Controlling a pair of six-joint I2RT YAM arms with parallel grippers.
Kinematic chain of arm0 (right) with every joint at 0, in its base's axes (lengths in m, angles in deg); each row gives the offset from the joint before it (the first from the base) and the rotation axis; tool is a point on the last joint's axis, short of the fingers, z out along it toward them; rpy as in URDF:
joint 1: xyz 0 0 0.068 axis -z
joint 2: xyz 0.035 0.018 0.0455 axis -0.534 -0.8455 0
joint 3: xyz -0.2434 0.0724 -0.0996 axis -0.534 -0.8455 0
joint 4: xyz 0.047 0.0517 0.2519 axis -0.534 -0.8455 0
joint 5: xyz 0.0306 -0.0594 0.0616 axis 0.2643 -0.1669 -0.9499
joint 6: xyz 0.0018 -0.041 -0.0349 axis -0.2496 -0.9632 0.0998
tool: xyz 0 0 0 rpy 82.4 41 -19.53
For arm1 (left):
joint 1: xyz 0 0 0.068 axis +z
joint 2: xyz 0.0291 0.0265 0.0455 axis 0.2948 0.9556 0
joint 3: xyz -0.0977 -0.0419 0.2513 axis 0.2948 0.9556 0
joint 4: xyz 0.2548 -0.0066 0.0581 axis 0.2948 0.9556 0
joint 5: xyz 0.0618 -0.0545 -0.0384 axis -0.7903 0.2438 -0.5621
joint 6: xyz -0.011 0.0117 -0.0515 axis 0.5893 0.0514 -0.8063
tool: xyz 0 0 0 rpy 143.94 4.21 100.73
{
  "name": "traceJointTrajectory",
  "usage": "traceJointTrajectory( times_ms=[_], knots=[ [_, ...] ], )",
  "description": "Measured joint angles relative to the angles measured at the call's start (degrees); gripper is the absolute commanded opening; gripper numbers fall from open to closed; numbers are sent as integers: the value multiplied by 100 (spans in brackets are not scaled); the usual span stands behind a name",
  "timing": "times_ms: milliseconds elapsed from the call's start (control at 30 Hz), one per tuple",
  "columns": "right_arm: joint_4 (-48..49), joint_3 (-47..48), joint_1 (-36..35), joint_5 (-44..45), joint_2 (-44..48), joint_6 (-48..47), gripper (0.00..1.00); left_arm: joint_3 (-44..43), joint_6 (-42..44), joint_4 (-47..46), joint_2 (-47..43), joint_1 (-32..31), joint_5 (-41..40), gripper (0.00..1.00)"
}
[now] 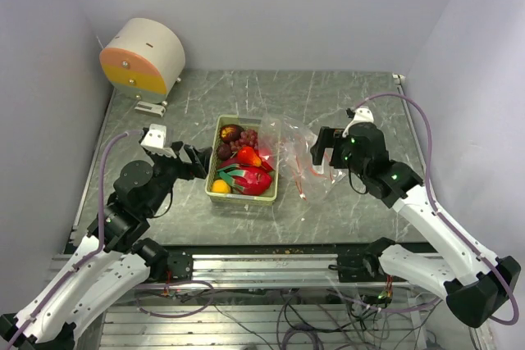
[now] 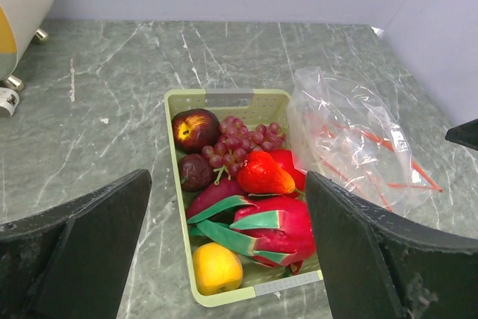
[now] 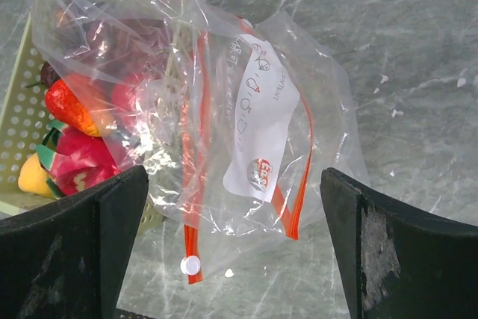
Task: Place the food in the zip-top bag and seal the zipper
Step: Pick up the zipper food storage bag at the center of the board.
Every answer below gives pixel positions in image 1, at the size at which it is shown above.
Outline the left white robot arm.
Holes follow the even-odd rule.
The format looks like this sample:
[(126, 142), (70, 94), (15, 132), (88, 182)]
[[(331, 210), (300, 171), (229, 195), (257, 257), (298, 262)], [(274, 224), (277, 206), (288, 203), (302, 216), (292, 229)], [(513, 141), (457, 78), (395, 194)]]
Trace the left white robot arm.
[(9, 348), (72, 349), (91, 322), (121, 295), (169, 272), (169, 253), (143, 235), (177, 180), (206, 179), (212, 148), (182, 142), (150, 161), (127, 163), (102, 200), (70, 260), (46, 288), (17, 313), (1, 316), (1, 336)]

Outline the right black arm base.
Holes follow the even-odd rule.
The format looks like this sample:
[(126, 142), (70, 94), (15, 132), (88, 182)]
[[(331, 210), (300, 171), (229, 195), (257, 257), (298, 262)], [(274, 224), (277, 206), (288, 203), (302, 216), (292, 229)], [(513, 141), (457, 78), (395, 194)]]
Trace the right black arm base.
[(380, 238), (368, 244), (362, 253), (339, 255), (335, 264), (328, 266), (329, 270), (335, 271), (341, 283), (346, 283), (355, 276), (366, 275), (373, 279), (382, 279), (386, 273), (381, 267), (379, 257), (384, 251), (395, 245), (395, 241), (388, 238)]

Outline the red yellow mango toy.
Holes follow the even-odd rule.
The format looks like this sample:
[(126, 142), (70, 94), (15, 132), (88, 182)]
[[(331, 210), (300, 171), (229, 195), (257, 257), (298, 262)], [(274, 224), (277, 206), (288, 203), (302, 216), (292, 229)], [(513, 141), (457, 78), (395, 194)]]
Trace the red yellow mango toy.
[(266, 171), (274, 171), (272, 152), (267, 148), (254, 149), (250, 146), (242, 147), (236, 154), (238, 162), (247, 166), (254, 166)]

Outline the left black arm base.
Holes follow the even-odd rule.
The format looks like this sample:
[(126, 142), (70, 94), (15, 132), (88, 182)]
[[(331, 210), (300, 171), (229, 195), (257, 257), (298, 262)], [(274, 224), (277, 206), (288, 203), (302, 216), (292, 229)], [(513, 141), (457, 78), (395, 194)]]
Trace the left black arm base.
[(142, 239), (131, 249), (149, 268), (147, 283), (171, 283), (190, 280), (193, 258), (179, 248), (165, 248), (152, 239)]

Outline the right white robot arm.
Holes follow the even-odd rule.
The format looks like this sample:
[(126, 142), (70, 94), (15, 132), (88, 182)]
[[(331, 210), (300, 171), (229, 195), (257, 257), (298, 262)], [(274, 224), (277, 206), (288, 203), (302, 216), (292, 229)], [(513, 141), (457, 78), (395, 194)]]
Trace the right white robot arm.
[(406, 219), (441, 255), (436, 262), (410, 252), (393, 240), (371, 243), (361, 262), (370, 280), (397, 276), (444, 300), (452, 314), (471, 328), (495, 319), (512, 300), (521, 266), (511, 256), (498, 257), (479, 243), (428, 195), (422, 178), (407, 164), (390, 159), (384, 134), (370, 122), (348, 129), (323, 126), (310, 152), (313, 164), (332, 150), (331, 167), (347, 170), (366, 193)]

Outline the pink dragon fruit toy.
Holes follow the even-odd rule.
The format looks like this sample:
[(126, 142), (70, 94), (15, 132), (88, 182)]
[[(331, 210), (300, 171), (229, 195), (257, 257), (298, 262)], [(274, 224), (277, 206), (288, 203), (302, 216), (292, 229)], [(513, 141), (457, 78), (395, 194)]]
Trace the pink dragon fruit toy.
[(256, 166), (232, 164), (219, 169), (217, 174), (233, 189), (244, 195), (260, 196), (272, 184), (272, 177)]

